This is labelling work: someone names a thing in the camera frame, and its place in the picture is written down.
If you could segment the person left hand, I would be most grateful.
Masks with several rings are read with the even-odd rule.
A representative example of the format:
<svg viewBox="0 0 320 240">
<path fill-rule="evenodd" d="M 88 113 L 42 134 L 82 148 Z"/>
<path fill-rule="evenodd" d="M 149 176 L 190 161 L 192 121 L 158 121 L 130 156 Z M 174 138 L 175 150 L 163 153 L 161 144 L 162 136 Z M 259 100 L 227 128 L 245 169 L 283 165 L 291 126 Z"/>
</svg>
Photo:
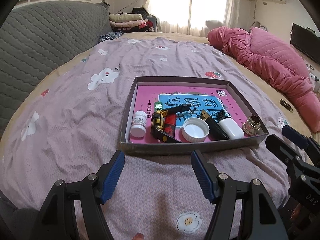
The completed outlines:
<svg viewBox="0 0 320 240">
<path fill-rule="evenodd" d="M 132 240 L 144 240 L 144 235 L 142 233 L 137 233 Z"/>
</svg>

